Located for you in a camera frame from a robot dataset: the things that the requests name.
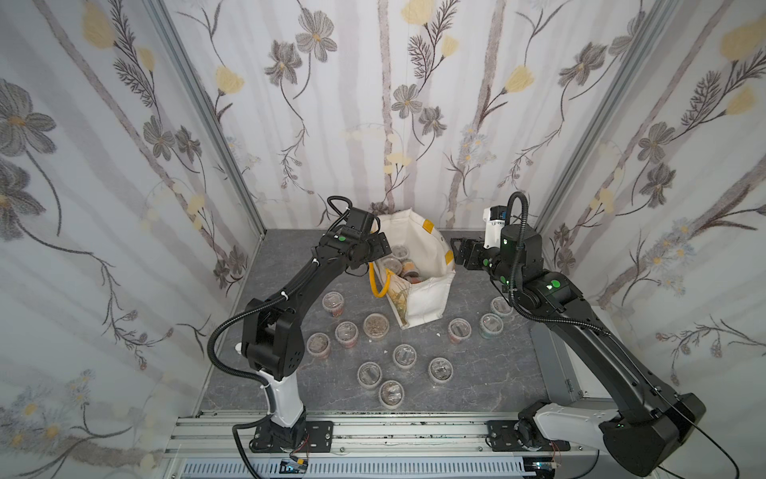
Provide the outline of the orange label seed jar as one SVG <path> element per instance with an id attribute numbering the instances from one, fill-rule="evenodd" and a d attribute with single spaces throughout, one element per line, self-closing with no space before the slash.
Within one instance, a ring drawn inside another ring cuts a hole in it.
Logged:
<path id="1" fill-rule="evenodd" d="M 411 283 L 411 285 L 416 285 L 416 283 L 421 283 L 423 281 L 423 277 L 421 277 L 421 271 L 418 269 L 417 265 L 415 265 L 414 261 L 411 261 L 411 259 L 405 259 L 405 261 L 402 262 L 403 265 L 403 271 L 400 275 L 402 279 L 405 279 L 405 281 L 408 281 L 408 283 Z"/>

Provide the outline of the white canvas tote bag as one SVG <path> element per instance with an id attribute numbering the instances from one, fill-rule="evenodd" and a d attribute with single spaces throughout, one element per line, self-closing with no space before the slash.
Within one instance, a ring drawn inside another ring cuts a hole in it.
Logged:
<path id="1" fill-rule="evenodd" d="M 380 218 L 391 252 L 369 263 L 369 283 L 401 329 L 442 319 L 455 279 L 454 253 L 435 224 L 412 210 Z"/>

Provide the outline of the seed jar row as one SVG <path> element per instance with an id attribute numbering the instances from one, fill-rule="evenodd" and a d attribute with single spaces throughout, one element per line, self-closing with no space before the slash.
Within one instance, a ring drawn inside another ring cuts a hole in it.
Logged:
<path id="1" fill-rule="evenodd" d="M 414 346 L 402 343 L 397 345 L 392 353 L 392 359 L 396 367 L 401 370 L 410 370 L 417 362 L 418 354 Z"/>

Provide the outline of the yellow stripe lid seed jar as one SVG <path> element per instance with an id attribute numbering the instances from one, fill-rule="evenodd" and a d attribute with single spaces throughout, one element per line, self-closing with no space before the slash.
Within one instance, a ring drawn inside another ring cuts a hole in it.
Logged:
<path id="1" fill-rule="evenodd" d="M 454 377 L 454 366 L 445 357 L 435 357 L 429 362 L 428 374 L 436 385 L 444 385 Z"/>

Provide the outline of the red green label seed jar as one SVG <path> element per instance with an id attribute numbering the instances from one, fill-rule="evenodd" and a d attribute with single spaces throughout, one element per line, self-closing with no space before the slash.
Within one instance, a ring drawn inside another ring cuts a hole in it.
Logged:
<path id="1" fill-rule="evenodd" d="M 380 365 L 373 361 L 366 361 L 357 369 L 357 380 L 360 386 L 366 390 L 377 389 L 382 382 L 382 377 Z"/>

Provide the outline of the clear lid seed jar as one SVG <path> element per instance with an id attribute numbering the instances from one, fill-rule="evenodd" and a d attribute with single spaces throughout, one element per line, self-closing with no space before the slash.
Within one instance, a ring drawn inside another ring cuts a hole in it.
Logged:
<path id="1" fill-rule="evenodd" d="M 404 386 L 397 380 L 387 380 L 381 383 L 378 389 L 378 398 L 381 405 L 390 410 L 401 406 L 405 397 Z"/>

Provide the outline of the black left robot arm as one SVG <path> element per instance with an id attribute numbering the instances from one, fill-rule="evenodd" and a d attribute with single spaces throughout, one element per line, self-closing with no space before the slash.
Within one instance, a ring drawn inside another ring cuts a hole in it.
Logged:
<path id="1" fill-rule="evenodd" d="M 342 196 L 330 196 L 326 203 L 338 218 L 312 249 L 311 260 L 279 291 L 263 301 L 253 299 L 244 311 L 224 321 L 207 341 L 207 356 L 215 369 L 254 380 L 267 395 L 267 417 L 247 425 L 257 432 L 251 441 L 253 452 L 306 447 L 306 408 L 296 377 L 306 351 L 303 319 L 339 275 L 391 253 L 379 217 Z M 243 326 L 239 355 L 247 360 L 247 370 L 217 356 L 219 337 L 238 323 Z"/>

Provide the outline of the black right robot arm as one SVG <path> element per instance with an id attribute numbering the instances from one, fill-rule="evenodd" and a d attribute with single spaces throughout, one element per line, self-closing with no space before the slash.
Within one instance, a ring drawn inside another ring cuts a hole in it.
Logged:
<path id="1" fill-rule="evenodd" d="M 526 447 L 566 441 L 604 451 L 628 473 L 648 477 L 706 413 L 693 393 L 679 394 L 636 358 L 594 312 L 573 281 L 544 265 L 543 240 L 528 223 L 529 201 L 516 192 L 492 207 L 484 239 L 451 239 L 457 265 L 484 271 L 524 319 L 544 325 L 608 391 L 600 408 L 538 402 L 523 410 Z"/>

